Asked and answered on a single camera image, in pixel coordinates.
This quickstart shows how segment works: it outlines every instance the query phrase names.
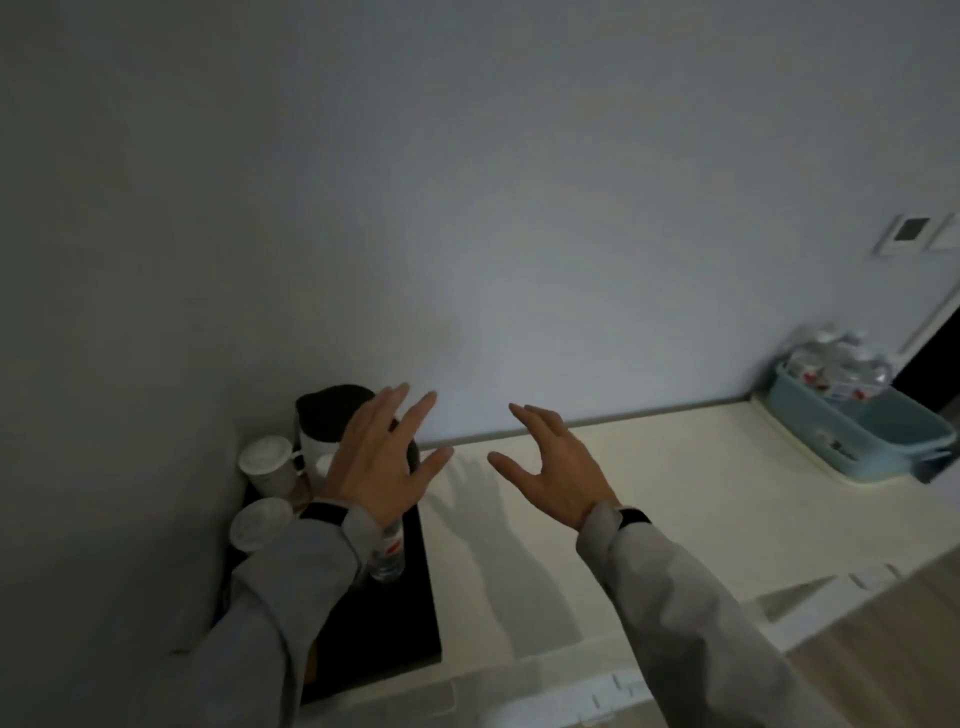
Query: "countertop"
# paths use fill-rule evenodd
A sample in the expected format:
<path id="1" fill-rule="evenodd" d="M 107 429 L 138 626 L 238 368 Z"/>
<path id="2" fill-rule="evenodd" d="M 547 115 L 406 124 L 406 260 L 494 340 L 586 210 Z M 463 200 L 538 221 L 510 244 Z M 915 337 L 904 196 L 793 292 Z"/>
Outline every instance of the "countertop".
<path id="1" fill-rule="evenodd" d="M 960 513 L 926 486 L 908 476 L 840 482 L 748 402 L 575 432 L 620 499 L 741 601 L 864 566 L 921 563 L 960 543 Z M 632 660 L 611 604 L 576 555 L 576 534 L 500 478 L 486 461 L 491 449 L 540 467 L 529 436 L 461 445 L 420 505 L 443 660 L 345 693 L 339 705 L 426 695 L 465 676 L 487 685 L 531 665 L 542 690 Z"/>

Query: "hand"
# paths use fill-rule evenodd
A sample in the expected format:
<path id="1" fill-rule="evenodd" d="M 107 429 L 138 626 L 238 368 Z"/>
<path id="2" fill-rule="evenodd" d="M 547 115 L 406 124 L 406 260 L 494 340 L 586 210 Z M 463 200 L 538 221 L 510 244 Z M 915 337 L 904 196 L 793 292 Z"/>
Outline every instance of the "hand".
<path id="1" fill-rule="evenodd" d="M 409 473 L 407 446 L 437 401 L 436 392 L 425 395 L 391 432 L 396 410 L 409 392 L 407 384 L 387 387 L 354 412 L 327 473 L 324 494 L 363 506 L 381 528 L 423 497 L 453 455 L 453 448 L 435 450 L 415 473 Z"/>
<path id="2" fill-rule="evenodd" d="M 577 531 L 597 503 L 620 505 L 600 466 L 566 428 L 560 415 L 532 404 L 511 404 L 510 411 L 540 447 L 540 474 L 527 473 L 499 452 L 491 452 L 487 460 L 527 500 L 547 516 Z"/>

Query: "sleeve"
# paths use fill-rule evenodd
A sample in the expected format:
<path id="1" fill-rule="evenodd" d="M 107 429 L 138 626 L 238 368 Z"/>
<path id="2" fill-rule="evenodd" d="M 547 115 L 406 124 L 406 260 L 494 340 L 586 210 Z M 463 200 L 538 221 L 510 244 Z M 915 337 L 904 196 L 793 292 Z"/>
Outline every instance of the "sleeve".
<path id="1" fill-rule="evenodd" d="M 229 611 L 191 656 L 185 722 L 292 724 L 310 644 L 381 538 L 353 506 L 340 526 L 295 521 L 237 567 Z"/>
<path id="2" fill-rule="evenodd" d="M 733 595 L 650 523 L 597 505 L 577 552 L 607 592 L 671 728 L 849 728 L 759 633 Z"/>

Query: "plastic basket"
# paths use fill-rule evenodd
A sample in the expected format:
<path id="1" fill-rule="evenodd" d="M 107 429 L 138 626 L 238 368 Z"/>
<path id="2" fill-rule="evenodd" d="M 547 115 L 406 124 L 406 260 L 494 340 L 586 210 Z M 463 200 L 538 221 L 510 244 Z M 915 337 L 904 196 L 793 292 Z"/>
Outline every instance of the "plastic basket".
<path id="1" fill-rule="evenodd" d="M 764 401 L 770 414 L 840 473 L 873 482 L 949 454 L 956 431 L 893 387 L 848 417 L 780 365 Z"/>

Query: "smartwatch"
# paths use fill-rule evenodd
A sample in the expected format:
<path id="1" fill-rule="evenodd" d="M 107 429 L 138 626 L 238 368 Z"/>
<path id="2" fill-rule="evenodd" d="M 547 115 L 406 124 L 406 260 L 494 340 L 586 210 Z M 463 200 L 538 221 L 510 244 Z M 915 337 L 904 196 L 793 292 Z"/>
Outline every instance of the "smartwatch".
<path id="1" fill-rule="evenodd" d="M 336 503 L 324 503 L 314 501 L 310 503 L 303 512 L 300 513 L 302 519 L 313 519 L 314 521 L 323 521 L 333 525 L 343 525 L 347 517 L 347 508 Z"/>
<path id="2" fill-rule="evenodd" d="M 650 519 L 647 518 L 647 514 L 641 511 L 639 508 L 618 508 L 620 511 L 620 527 L 616 530 L 622 530 L 626 528 L 631 523 L 649 523 Z"/>

